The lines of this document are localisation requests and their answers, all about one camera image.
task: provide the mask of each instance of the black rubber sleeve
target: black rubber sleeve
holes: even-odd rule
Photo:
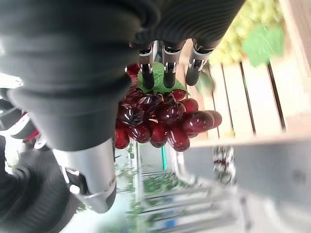
[[[131,83],[124,67],[138,60],[128,42],[148,21],[144,7],[155,9],[139,2],[0,2],[0,70],[24,82],[9,98],[32,112],[51,147],[83,150],[113,135],[118,101]],[[149,15],[155,23],[156,13]]]
[[[172,88],[175,85],[176,73],[164,72],[163,83],[166,88]]]
[[[198,70],[198,68],[189,68],[187,70],[187,74],[186,74],[186,84],[189,86],[194,86],[200,77],[200,71]]]
[[[0,177],[2,233],[60,232],[80,203],[68,191],[50,150],[23,152],[10,175],[4,171],[4,147],[1,145]]]
[[[0,131],[11,128],[21,117],[21,110],[12,108],[0,114]]]
[[[142,74],[142,83],[144,85],[144,87],[146,87],[147,89],[152,89],[155,85],[155,78],[154,78],[154,73],[152,72],[151,74],[149,74],[149,72],[147,71],[146,73]]]

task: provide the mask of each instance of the green leaf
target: green leaf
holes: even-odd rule
[[[203,95],[211,95],[215,89],[215,83],[209,73],[201,71],[200,78],[195,85],[196,90]]]
[[[147,89],[142,84],[142,73],[139,71],[138,73],[138,87],[143,92],[148,91],[158,91],[160,93],[170,92],[175,89],[181,89],[185,90],[186,88],[176,79],[175,85],[172,88],[166,88],[163,84],[163,77],[164,77],[164,66],[160,62],[154,62],[153,63],[153,72],[154,72],[154,78],[155,78],[155,85],[152,89]]]
[[[250,64],[254,67],[266,63],[273,55],[284,53],[284,30],[281,27],[266,28],[258,25],[243,43]]]

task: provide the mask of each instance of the wooden box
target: wooden box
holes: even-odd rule
[[[218,128],[193,138],[192,147],[311,139],[311,1],[280,2],[286,23],[283,57],[256,68],[247,59],[210,66],[216,83],[211,95],[187,86],[199,110],[216,110],[223,117]],[[177,69],[184,85],[191,48],[188,40]]]

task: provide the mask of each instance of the green grape bunch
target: green grape bunch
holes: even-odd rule
[[[229,29],[209,58],[211,65],[240,62],[242,45],[256,25],[283,27],[283,13],[278,0],[246,0]]]

